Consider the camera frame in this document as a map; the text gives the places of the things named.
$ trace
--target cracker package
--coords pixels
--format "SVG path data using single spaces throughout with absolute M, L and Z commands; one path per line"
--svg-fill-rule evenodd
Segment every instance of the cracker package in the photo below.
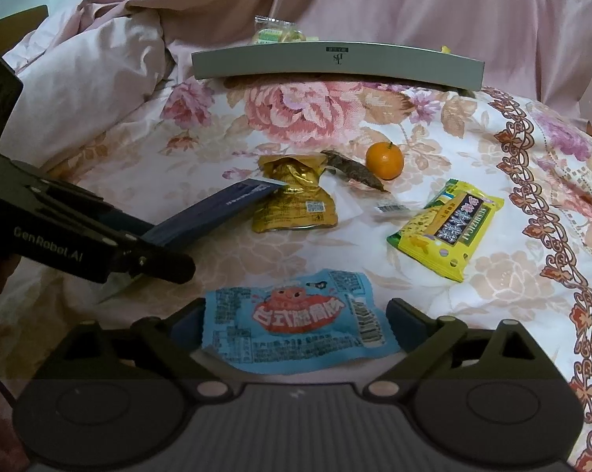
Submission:
M 306 41 L 305 35 L 294 23 L 271 17 L 254 17 L 253 44 L 274 44 L 275 42 Z
M 265 177 L 287 183 L 256 209 L 253 231 L 332 227 L 338 223 L 335 203 L 319 186 L 327 157 L 324 154 L 262 156 Z
M 458 282 L 503 199 L 450 179 L 388 243 L 439 275 Z

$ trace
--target blue snack package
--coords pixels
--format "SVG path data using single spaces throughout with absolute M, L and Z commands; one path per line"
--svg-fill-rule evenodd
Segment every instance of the blue snack package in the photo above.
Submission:
M 400 350 L 366 275 L 335 270 L 207 293 L 202 348 L 257 374 L 318 371 Z

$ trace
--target qr code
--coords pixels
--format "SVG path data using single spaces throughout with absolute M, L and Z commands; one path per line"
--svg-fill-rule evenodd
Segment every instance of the qr code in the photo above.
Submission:
M 307 201 L 305 205 L 307 212 L 324 212 L 324 202 Z

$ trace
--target red cartoon logo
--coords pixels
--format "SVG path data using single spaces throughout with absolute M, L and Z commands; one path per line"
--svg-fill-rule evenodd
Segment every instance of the red cartoon logo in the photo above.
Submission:
M 278 288 L 256 306 L 253 320 L 268 332 L 303 334 L 328 325 L 344 307 L 334 296 L 308 295 L 300 287 Z

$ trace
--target plastic wrapper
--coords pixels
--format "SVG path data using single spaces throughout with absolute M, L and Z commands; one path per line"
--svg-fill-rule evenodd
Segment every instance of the plastic wrapper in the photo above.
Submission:
M 207 293 L 202 347 L 257 374 L 317 371 L 399 351 L 368 278 L 335 270 Z
M 380 192 L 353 179 L 347 179 L 347 188 L 361 211 L 377 221 L 410 219 L 423 211 L 420 203 L 402 201 L 393 193 Z
M 388 190 L 385 189 L 381 180 L 368 170 L 365 165 L 362 165 L 360 162 L 356 162 L 351 158 L 347 158 L 337 151 L 324 150 L 322 153 L 328 158 L 327 164 L 329 167 L 339 170 L 349 179 L 358 181 L 359 183 L 374 188 L 375 190 L 379 190 L 380 192 L 388 193 Z
M 252 44 L 274 44 L 276 42 L 306 41 L 305 34 L 294 23 L 271 17 L 254 17 L 254 36 Z
M 327 157 L 324 154 L 262 156 L 263 175 L 287 183 L 260 204 L 253 231 L 333 227 L 338 214 L 331 196 L 319 186 Z
M 462 282 L 464 269 L 503 205 L 503 199 L 450 179 L 388 242 L 439 275 Z

